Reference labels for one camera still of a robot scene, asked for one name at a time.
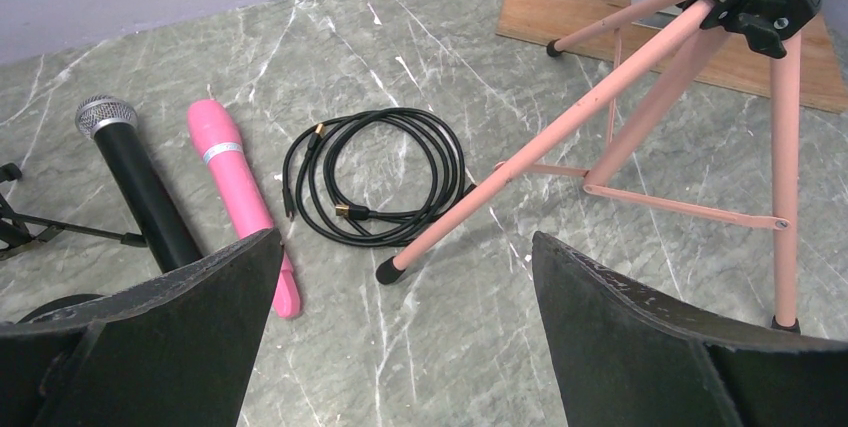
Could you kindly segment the black silver handheld microphone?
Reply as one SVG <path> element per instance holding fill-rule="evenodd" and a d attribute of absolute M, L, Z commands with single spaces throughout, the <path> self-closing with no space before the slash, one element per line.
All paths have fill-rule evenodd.
<path fill-rule="evenodd" d="M 75 125 L 91 139 L 164 273 L 203 258 L 179 209 L 138 135 L 138 116 L 127 102 L 108 95 L 83 101 Z"/>

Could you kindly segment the black tripod mic stand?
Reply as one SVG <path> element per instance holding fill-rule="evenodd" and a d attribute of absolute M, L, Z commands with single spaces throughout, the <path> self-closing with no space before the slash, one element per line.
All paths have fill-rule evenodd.
<path fill-rule="evenodd" d="M 125 246 L 137 248 L 147 247 L 147 242 L 141 234 L 112 232 L 22 214 L 11 206 L 4 195 L 1 196 L 2 261 L 46 244 L 64 232 L 109 239 Z"/>

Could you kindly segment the pink small microphone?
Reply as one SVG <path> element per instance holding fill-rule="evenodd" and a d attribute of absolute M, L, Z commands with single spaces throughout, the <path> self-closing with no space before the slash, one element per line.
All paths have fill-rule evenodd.
<path fill-rule="evenodd" d="M 272 228 L 274 221 L 248 165 L 240 131 L 225 107 L 212 99 L 191 104 L 187 127 L 236 234 L 245 238 Z"/>

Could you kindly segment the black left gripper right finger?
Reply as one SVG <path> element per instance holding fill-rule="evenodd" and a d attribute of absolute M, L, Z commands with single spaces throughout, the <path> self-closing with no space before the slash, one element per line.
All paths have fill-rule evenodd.
<path fill-rule="evenodd" d="M 847 346 L 699 309 L 555 237 L 532 239 L 572 426 L 843 426 Z"/>

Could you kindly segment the black round-base mic stand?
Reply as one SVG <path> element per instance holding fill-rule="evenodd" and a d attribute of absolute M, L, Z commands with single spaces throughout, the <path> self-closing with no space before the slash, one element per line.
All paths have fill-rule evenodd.
<path fill-rule="evenodd" d="M 100 294 L 73 294 L 43 304 L 22 317 L 18 324 L 30 322 L 50 312 L 101 298 Z"/>

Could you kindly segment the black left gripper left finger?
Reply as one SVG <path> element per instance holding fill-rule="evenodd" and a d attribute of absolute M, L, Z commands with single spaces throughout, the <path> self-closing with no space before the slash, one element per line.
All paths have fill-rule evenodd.
<path fill-rule="evenodd" d="M 275 229 L 1 327 L 5 426 L 234 426 L 282 261 Z"/>

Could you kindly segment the pink tripod music stand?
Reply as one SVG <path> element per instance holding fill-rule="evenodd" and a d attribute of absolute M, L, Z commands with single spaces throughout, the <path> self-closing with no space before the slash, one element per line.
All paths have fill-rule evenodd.
<path fill-rule="evenodd" d="M 450 208 L 397 255 L 375 272 L 383 285 L 396 282 L 431 247 L 526 172 L 561 175 L 564 168 L 542 163 L 542 158 L 602 108 L 613 108 L 616 98 L 659 61 L 667 67 L 631 117 L 620 129 L 610 129 L 601 158 L 580 172 L 585 192 L 657 209 L 765 228 L 774 239 L 775 329 L 798 332 L 797 223 L 800 129 L 802 31 L 818 13 L 821 0 L 643 0 L 592 25 L 549 43 L 556 57 L 568 47 L 679 4 L 682 12 L 665 28 L 569 107 L 541 133 L 496 169 L 457 205 Z M 770 62 L 772 212 L 768 216 L 709 208 L 698 204 L 638 194 L 609 186 L 610 179 L 668 113 L 688 85 L 706 67 L 726 40 L 738 34 L 749 49 Z"/>

